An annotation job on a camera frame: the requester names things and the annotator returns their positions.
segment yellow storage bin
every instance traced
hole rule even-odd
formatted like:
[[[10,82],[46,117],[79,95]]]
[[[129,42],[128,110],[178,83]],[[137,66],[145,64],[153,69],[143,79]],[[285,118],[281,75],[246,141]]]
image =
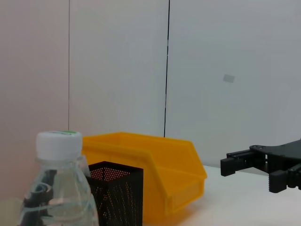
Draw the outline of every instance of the yellow storage bin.
[[[144,169],[143,221],[177,212],[204,193],[207,174],[189,141],[114,133],[84,137],[88,164],[110,161]]]

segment white bottle cap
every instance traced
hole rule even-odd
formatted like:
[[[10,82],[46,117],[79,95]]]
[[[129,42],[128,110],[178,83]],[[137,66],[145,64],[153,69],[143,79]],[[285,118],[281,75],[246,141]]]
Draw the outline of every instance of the white bottle cap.
[[[37,157],[47,161],[74,160],[81,154],[82,143],[79,132],[41,132],[37,135]]]

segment water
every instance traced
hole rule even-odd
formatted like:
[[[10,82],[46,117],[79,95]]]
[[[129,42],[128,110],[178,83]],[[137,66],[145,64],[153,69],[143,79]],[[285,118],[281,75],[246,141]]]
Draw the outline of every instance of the water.
[[[93,195],[76,162],[41,162],[19,226],[98,226]]]

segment tabletop surface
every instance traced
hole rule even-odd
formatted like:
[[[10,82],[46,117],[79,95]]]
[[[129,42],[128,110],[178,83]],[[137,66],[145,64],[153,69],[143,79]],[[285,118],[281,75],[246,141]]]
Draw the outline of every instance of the tabletop surface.
[[[301,225],[298,188],[273,194],[267,176],[236,172],[222,177],[219,168],[205,169],[208,179],[204,196],[157,226]]]

